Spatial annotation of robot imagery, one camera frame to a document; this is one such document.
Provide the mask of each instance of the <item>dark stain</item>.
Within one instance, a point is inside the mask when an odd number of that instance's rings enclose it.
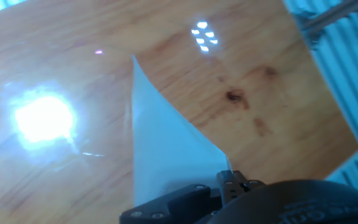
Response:
[[[243,90],[231,90],[226,93],[226,97],[233,103],[242,102],[245,110],[250,109],[248,99],[246,98]]]
[[[266,125],[265,121],[263,121],[261,118],[255,118],[254,124],[260,137],[265,136],[265,134],[267,133],[273,133],[273,131]]]
[[[274,69],[273,67],[266,66],[265,67],[265,74],[268,77],[275,77],[275,76],[277,76],[278,73],[277,73],[277,70]]]

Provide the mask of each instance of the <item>screw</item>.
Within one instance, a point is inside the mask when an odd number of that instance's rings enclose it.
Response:
[[[162,218],[162,217],[164,217],[164,214],[162,214],[162,213],[156,213],[156,214],[153,214],[152,217],[153,217],[153,218]]]
[[[142,212],[132,212],[131,213],[131,216],[132,217],[139,217],[139,216],[141,216],[142,215]]]

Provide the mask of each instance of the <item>white sheet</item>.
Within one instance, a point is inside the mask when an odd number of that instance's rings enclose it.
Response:
[[[132,89],[134,206],[189,184],[217,187],[226,155],[149,82],[135,57]]]

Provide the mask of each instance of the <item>wooden table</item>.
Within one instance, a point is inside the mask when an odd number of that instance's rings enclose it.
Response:
[[[358,149],[278,0],[29,0],[0,11],[0,223],[117,223],[132,206],[131,54],[252,179],[322,179]],[[73,142],[24,144],[15,110],[50,94]]]

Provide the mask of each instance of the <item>black plastic part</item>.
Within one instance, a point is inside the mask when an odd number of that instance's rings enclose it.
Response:
[[[358,223],[358,190],[320,180],[261,185],[227,204],[208,223]]]
[[[225,170],[219,172],[217,178],[223,207],[249,190],[244,185],[247,179],[239,171]]]
[[[219,189],[193,184],[125,211],[119,221],[120,224],[190,224],[221,207]]]

